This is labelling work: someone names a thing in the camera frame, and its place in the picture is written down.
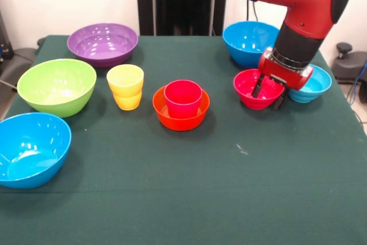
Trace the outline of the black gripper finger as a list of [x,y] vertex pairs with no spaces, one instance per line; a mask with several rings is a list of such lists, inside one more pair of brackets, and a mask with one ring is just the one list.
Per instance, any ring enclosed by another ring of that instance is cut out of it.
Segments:
[[283,92],[280,94],[280,96],[275,100],[273,104],[274,110],[279,110],[287,97],[287,86],[284,84],[283,87],[284,87]]
[[259,78],[258,78],[258,80],[256,82],[256,85],[255,85],[255,87],[253,89],[253,92],[252,92],[252,96],[254,98],[257,98],[259,96],[259,93],[261,91],[261,84],[263,82],[263,79],[264,79],[264,75],[263,74],[260,74],[260,76],[259,76]]

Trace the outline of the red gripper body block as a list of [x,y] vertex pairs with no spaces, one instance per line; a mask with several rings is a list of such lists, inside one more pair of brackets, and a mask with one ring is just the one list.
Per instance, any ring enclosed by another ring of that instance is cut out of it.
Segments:
[[280,82],[287,88],[300,90],[312,76],[314,68],[311,65],[301,69],[291,68],[280,62],[281,57],[275,48],[267,47],[259,61],[260,74]]

